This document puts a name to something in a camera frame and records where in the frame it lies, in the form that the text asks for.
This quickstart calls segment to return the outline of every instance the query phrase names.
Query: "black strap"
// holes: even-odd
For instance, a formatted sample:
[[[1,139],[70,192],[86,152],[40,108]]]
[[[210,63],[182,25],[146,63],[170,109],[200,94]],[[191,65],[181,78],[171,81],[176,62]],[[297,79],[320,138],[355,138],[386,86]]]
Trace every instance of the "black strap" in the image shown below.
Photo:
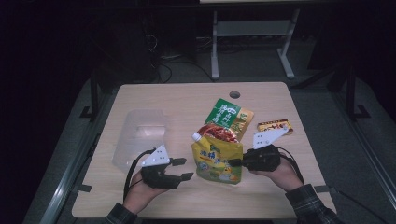
[[[156,148],[152,149],[152,150],[147,150],[145,152],[143,152],[142,154],[140,154],[132,163],[131,168],[129,169],[128,175],[126,176],[126,180],[125,180],[125,185],[124,185],[124,193],[123,193],[123,198],[122,200],[124,201],[126,198],[126,195],[129,192],[129,187],[131,185],[131,179],[132,179],[132,174],[134,173],[134,169],[136,168],[137,163],[139,162],[140,158],[142,158],[144,155],[146,154],[151,154],[155,151]]]
[[[293,158],[293,156],[291,156],[291,154],[285,148],[283,147],[279,147],[279,148],[286,151],[290,155],[290,157],[287,157],[285,155],[280,154],[280,157],[285,158],[288,162],[290,162],[291,166],[294,169],[294,172],[297,174],[297,177],[301,180],[301,182],[304,183],[303,175],[300,172],[300,168],[298,167],[296,160]]]

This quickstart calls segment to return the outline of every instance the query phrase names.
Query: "plaid sleeve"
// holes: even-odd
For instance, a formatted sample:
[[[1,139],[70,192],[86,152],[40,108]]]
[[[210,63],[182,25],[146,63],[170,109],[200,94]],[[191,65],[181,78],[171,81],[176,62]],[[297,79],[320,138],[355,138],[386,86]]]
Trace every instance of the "plaid sleeve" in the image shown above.
[[[116,203],[111,212],[107,215],[107,224],[132,224],[137,219],[137,215],[130,212],[120,203]]]
[[[286,193],[299,223],[343,223],[332,209],[324,206],[312,185]]]

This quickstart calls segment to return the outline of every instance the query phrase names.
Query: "sleeve cuff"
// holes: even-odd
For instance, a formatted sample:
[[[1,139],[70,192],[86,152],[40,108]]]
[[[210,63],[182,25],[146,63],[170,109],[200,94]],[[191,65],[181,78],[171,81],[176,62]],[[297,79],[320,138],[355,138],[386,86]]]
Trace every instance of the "sleeve cuff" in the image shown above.
[[[134,223],[136,219],[137,219],[137,215],[130,212],[120,203],[116,203],[116,205],[113,207],[111,212],[106,217],[107,223],[111,223],[111,224],[121,224],[121,223],[129,224],[129,223]]]
[[[304,185],[286,193],[297,217],[320,212],[325,209],[323,202],[315,193],[312,185]]]

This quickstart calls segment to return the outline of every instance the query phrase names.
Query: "clear plastic container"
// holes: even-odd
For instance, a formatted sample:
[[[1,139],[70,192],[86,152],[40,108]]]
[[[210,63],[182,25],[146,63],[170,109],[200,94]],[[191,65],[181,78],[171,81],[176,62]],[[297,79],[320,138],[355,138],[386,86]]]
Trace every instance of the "clear plastic container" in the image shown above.
[[[113,156],[113,164],[125,174],[136,157],[163,144],[166,117],[161,109],[135,109],[128,113]]]

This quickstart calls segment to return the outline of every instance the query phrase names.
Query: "round hole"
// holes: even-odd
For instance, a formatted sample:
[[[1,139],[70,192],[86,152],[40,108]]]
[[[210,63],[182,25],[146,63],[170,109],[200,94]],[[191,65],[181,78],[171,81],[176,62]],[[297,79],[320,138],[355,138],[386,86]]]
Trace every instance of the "round hole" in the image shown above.
[[[230,97],[233,99],[238,99],[241,96],[241,93],[239,91],[231,91],[230,92]]]

